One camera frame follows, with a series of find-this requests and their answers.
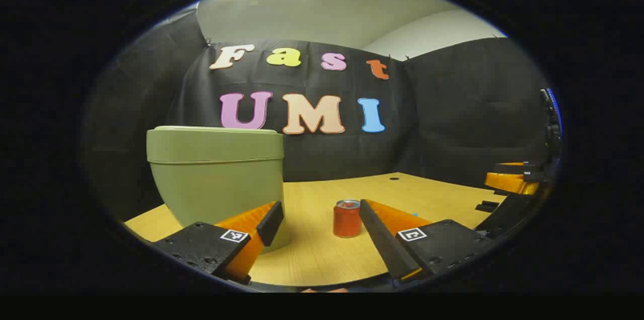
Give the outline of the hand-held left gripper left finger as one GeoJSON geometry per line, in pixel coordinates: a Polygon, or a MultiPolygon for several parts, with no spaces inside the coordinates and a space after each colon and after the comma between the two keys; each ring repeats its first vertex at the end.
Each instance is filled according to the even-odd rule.
{"type": "Polygon", "coordinates": [[[248,285],[251,268],[283,219],[281,201],[272,201],[216,224],[193,223],[152,245],[209,275],[248,285]]]}

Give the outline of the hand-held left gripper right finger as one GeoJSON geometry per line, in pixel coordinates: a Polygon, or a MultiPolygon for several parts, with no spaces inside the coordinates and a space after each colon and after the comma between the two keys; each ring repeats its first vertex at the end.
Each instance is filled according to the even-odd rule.
{"type": "Polygon", "coordinates": [[[363,199],[362,224],[398,283],[435,277],[473,261],[492,239],[452,219],[430,222],[388,205],[363,199]]]}

